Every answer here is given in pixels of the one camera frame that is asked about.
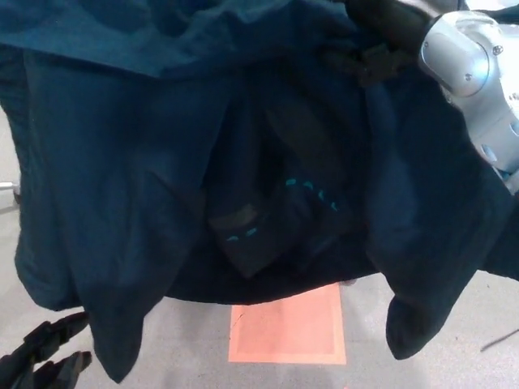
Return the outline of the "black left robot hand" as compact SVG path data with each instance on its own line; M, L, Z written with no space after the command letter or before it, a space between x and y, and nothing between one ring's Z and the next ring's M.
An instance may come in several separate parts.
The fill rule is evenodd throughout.
M45 321L24 337L12 353L1 358L2 389L73 389L92 363L90 352L75 352L59 362L50 358L88 325L88 314L70 314Z

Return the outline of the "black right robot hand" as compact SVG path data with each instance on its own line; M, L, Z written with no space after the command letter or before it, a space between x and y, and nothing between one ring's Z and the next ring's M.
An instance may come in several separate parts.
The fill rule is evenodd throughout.
M439 12L426 1L345 1L348 16L377 32L382 42L367 49L326 49L321 57L333 68L356 77L362 86L397 75L417 61L423 39Z

